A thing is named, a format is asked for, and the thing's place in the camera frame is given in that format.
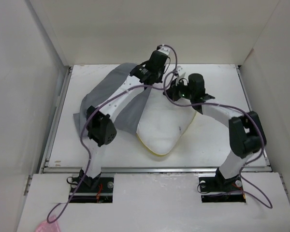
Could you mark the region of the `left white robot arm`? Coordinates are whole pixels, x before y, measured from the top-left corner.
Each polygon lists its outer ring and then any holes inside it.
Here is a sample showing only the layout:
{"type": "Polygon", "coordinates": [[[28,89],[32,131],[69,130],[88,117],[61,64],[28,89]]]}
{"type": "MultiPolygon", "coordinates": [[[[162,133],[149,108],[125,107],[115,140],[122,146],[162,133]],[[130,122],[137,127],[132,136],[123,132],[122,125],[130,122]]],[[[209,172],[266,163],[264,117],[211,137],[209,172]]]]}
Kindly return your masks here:
{"type": "Polygon", "coordinates": [[[88,152],[79,183],[89,192],[98,188],[104,150],[117,130],[136,132],[151,90],[162,82],[169,53],[170,49],[161,45],[139,65],[119,65],[83,98],[74,122],[88,152]]]}

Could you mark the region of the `grey pillowcase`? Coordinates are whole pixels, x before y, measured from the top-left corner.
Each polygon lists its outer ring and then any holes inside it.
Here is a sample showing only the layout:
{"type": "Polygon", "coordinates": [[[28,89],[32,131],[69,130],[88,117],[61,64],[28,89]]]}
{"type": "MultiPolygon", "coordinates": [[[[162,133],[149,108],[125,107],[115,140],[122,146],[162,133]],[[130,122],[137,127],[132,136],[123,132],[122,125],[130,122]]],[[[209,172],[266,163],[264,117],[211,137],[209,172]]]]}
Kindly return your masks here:
{"type": "MultiPolygon", "coordinates": [[[[81,101],[80,112],[73,114],[74,124],[78,134],[81,133],[87,120],[87,109],[90,106],[96,107],[102,104],[115,93],[135,66],[135,63],[123,63],[117,66],[110,71],[97,86],[84,96],[81,101]]],[[[129,104],[123,108],[113,122],[116,129],[128,132],[132,135],[136,134],[139,121],[151,92],[151,89],[148,87],[142,88],[141,90],[142,92],[135,96],[129,104]]]]}

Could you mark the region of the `white pillow yellow edge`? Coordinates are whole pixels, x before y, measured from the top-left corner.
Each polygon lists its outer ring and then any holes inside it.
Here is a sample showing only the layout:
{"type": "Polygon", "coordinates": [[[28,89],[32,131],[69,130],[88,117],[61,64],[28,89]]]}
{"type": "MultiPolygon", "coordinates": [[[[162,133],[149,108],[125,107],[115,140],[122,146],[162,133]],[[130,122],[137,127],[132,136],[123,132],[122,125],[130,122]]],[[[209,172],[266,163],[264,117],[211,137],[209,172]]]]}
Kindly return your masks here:
{"type": "Polygon", "coordinates": [[[152,154],[167,155],[186,132],[196,116],[191,107],[168,101],[161,90],[150,91],[137,127],[137,137],[152,154]]]}

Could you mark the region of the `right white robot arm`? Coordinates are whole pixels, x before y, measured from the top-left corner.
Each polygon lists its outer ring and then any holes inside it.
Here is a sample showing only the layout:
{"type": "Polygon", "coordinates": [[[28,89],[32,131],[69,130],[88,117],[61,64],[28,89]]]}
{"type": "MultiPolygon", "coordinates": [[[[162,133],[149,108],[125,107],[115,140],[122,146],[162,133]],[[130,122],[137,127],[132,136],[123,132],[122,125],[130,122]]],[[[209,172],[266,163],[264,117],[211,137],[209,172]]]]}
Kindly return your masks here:
{"type": "Polygon", "coordinates": [[[229,130],[230,153],[216,170],[214,184],[219,190],[226,190],[239,178],[244,165],[251,162],[254,153],[264,150],[266,137],[256,112],[244,110],[225,104],[219,104],[215,97],[206,93],[204,78],[193,73],[188,79],[180,77],[173,71],[175,79],[169,87],[163,88],[166,98],[178,106],[178,100],[190,101],[189,106],[198,113],[208,116],[229,130]]]}

